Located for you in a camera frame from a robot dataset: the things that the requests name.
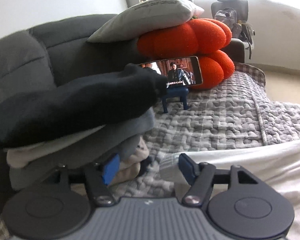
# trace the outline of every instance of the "gray folded garment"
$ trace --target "gray folded garment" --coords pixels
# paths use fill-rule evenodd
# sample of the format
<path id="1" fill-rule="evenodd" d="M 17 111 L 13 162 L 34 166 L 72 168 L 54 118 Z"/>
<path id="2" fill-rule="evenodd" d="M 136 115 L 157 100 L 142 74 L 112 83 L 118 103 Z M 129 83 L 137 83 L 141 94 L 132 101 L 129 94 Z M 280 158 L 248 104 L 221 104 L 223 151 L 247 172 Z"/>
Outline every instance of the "gray folded garment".
<path id="1" fill-rule="evenodd" d="M 154 127 L 154 112 L 150 108 L 142 116 L 118 124 L 106 125 L 86 138 L 29 163 L 24 168 L 10 168 L 10 182 L 14 190 L 28 187 L 48 171 L 63 164 L 69 169 L 92 162 L 111 149 L 118 151 L 120 160 L 134 153 L 140 135 Z"/>

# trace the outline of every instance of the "floor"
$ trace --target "floor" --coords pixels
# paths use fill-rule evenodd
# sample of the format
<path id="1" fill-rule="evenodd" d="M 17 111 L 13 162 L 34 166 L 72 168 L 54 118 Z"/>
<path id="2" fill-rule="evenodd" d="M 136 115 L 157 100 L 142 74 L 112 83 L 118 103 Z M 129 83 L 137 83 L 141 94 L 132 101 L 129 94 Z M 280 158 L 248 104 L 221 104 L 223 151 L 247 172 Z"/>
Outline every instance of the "floor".
<path id="1" fill-rule="evenodd" d="M 272 101 L 300 104 L 300 76 L 264 71 L 266 92 Z"/>

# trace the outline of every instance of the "white logo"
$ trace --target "white logo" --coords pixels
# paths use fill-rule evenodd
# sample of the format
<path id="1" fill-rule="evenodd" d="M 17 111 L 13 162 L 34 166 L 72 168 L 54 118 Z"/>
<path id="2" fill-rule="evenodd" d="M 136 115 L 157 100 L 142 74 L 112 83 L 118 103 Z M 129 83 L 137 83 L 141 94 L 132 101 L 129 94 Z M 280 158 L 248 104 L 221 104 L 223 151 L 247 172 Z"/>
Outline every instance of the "white logo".
<path id="1" fill-rule="evenodd" d="M 147 201 L 145 201 L 145 204 L 146 205 L 151 205 L 151 204 L 153 204 L 153 201 L 152 200 L 147 200 Z"/>

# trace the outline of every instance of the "man on screen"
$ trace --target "man on screen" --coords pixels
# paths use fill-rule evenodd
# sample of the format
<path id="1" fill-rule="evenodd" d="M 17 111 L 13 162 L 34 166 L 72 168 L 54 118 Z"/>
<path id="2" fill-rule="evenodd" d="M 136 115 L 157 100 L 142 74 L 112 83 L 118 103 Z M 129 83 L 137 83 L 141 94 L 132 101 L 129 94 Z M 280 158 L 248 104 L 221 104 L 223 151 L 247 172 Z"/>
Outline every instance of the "man on screen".
<path id="1" fill-rule="evenodd" d="M 182 69 L 178 69 L 175 62 L 171 62 L 170 66 L 172 69 L 168 71 L 167 76 L 169 83 L 182 81 L 184 85 L 190 85 L 190 81 L 185 72 Z"/>

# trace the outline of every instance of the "stack of folded clothes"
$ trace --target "stack of folded clothes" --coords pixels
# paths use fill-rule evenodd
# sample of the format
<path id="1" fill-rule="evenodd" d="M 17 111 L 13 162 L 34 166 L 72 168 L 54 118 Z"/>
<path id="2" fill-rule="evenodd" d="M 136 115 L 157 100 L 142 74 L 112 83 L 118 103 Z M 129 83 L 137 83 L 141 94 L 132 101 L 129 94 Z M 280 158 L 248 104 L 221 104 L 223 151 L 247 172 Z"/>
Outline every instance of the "stack of folded clothes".
<path id="1" fill-rule="evenodd" d="M 111 184 L 135 178 L 149 155 L 141 136 L 154 126 L 151 106 L 166 83 L 155 71 L 128 64 L 122 72 L 2 102 L 0 148 L 7 151 L 12 187 L 28 187 L 59 165 L 75 169 L 114 153 L 121 162 Z"/>

